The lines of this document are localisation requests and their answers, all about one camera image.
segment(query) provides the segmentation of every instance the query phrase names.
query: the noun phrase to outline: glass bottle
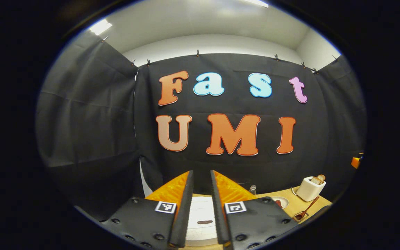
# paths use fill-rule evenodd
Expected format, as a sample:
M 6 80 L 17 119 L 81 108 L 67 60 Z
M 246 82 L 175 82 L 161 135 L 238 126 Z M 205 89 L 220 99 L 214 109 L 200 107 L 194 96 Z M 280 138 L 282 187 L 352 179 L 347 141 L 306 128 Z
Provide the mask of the glass bottle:
M 249 188 L 249 192 L 253 195 L 256 195 L 256 185 L 251 185 L 251 187 Z

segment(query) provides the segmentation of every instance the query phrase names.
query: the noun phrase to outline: wooden spoon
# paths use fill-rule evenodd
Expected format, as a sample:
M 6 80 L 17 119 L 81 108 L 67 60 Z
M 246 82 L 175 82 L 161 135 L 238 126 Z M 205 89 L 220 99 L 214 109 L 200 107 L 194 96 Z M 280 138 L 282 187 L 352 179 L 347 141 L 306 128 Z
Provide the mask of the wooden spoon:
M 313 202 L 311 202 L 310 206 L 308 206 L 307 209 L 305 209 L 304 212 L 301 212 L 300 214 L 296 215 L 295 218 L 296 220 L 300 221 L 302 219 L 302 217 L 304 217 L 308 211 L 308 209 L 310 209 L 310 207 L 317 201 L 317 199 L 319 199 L 319 196 L 317 196 L 316 198 L 314 198 Z

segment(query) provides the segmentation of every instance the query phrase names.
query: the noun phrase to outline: wooden table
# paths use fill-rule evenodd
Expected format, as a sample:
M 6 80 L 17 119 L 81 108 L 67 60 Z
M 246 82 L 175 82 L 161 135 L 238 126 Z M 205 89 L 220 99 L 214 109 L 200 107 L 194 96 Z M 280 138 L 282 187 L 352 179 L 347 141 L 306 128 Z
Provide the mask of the wooden table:
M 297 192 L 297 189 L 299 186 L 294 187 L 294 192 Z M 211 195 L 203 195 L 203 194 L 192 194 L 193 197 L 198 197 L 198 196 L 205 196 L 205 197 L 210 197 Z M 265 196 L 280 196 L 287 198 L 289 201 L 288 206 L 284 209 L 284 211 L 287 213 L 287 215 L 293 217 L 296 213 L 304 211 L 312 201 L 306 202 L 302 200 L 299 196 L 296 196 L 292 193 L 291 189 L 285 189 L 281 191 L 276 191 L 276 192 L 271 192 L 271 193 L 262 193 L 262 194 L 257 194 L 257 198 L 262 198 Z M 319 195 L 319 199 L 314 203 L 314 205 L 308 210 L 309 216 L 303 219 L 300 223 L 304 222 L 305 220 L 309 219 L 312 215 L 314 215 L 317 211 L 319 211 L 322 207 L 331 205 L 332 203 L 325 199 L 324 197 Z M 214 245 L 205 245 L 203 247 L 184 247 L 181 249 L 186 249 L 186 250 L 222 250 L 223 246 L 219 244 L 214 244 Z

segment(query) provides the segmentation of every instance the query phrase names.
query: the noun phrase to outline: ceiling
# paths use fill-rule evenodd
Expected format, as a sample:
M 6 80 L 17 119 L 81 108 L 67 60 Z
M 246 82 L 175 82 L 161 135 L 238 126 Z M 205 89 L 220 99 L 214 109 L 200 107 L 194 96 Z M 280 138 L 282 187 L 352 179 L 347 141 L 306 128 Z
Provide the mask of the ceiling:
M 243 0 L 143 0 L 106 17 L 100 37 L 120 53 L 185 35 L 241 35 L 297 49 L 309 27 L 283 11 Z

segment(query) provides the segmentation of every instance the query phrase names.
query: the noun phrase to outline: ceiling light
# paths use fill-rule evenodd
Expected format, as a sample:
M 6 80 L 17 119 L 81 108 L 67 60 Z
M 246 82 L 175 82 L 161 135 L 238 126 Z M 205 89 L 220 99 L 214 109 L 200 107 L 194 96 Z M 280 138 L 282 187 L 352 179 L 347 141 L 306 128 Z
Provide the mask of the ceiling light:
M 105 30 L 107 30 L 110 27 L 112 27 L 112 24 L 108 23 L 108 21 L 106 21 L 106 19 L 102 19 L 98 23 L 92 25 L 89 28 L 89 30 L 94 32 L 95 35 L 100 35 L 101 33 L 103 33 Z
M 247 1 L 247 2 L 250 2 L 250 3 L 255 3 L 256 5 L 260 5 L 260 6 L 263 6 L 265 8 L 268 8 L 268 4 L 267 3 L 264 3 L 264 2 L 259 1 L 259 0 L 243 0 L 243 1 Z

